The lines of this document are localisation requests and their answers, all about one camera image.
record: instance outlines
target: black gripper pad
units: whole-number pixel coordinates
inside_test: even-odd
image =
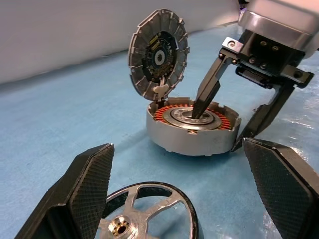
[[[258,193],[282,238],[313,238],[308,236],[318,219],[318,175],[288,147],[252,138],[243,144]]]

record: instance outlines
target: screw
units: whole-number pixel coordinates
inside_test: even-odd
[[[261,68],[261,69],[265,69],[266,67],[267,67],[267,64],[266,64],[266,63],[263,63],[263,64],[260,65],[260,68]]]
[[[235,42],[234,41],[229,41],[227,46],[228,47],[234,47],[235,46]]]
[[[255,57],[252,57],[252,58],[249,59],[249,63],[250,63],[250,64],[254,64],[255,61],[256,61],[256,58],[255,58]]]

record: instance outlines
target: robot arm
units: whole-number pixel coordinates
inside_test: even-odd
[[[254,137],[268,127],[295,86],[304,88],[314,76],[297,68],[319,47],[319,4],[313,0],[254,0],[239,25],[244,32],[237,41],[227,37],[218,58],[199,86],[192,117],[201,117],[217,94],[228,65],[236,74],[276,93],[269,104],[258,107],[238,137]]]

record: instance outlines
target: orange coil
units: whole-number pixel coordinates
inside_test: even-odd
[[[154,120],[169,124],[166,120],[164,120],[163,114],[168,109],[177,108],[177,107],[189,107],[189,105],[170,105],[170,106],[165,106],[163,108],[160,108],[159,110],[157,110],[155,112]],[[216,110],[211,110],[209,108],[207,108],[207,110],[212,112],[212,113],[214,113],[218,117],[220,117],[221,125],[220,125],[220,127],[218,127],[218,129],[231,129],[231,123],[230,123],[229,119],[225,115],[223,115],[221,112],[218,112]]]

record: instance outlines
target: wheel spoke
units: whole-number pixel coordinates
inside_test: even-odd
[[[110,222],[108,220],[105,220],[103,218],[100,220],[99,229],[101,231],[100,231],[99,239],[106,239],[107,238],[107,231],[108,231],[109,224],[110,224]]]
[[[133,208],[138,191],[139,191],[138,187],[132,187],[129,189],[128,197],[126,198],[125,204],[124,204],[124,213],[127,210],[130,211]]]
[[[179,202],[182,202],[182,199],[178,195],[173,193],[170,197],[160,201],[159,203],[155,204],[154,206],[148,208],[145,211],[147,220],[152,219],[160,212],[171,208],[172,206],[174,206],[175,204]]]

